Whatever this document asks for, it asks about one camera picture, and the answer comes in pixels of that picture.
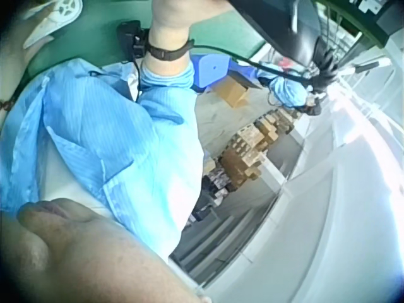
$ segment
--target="blue striped shirt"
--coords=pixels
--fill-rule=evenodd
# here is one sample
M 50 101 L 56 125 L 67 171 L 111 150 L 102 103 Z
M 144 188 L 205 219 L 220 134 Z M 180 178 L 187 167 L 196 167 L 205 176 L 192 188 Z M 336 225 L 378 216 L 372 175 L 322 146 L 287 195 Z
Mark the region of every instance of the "blue striped shirt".
M 194 69 L 161 77 L 142 67 L 145 89 L 134 103 L 132 68 L 98 69 L 74 59 L 24 89 L 1 134 L 1 209 L 16 214 L 39 200 L 42 157 L 52 140 L 77 181 L 167 260 L 201 186 Z

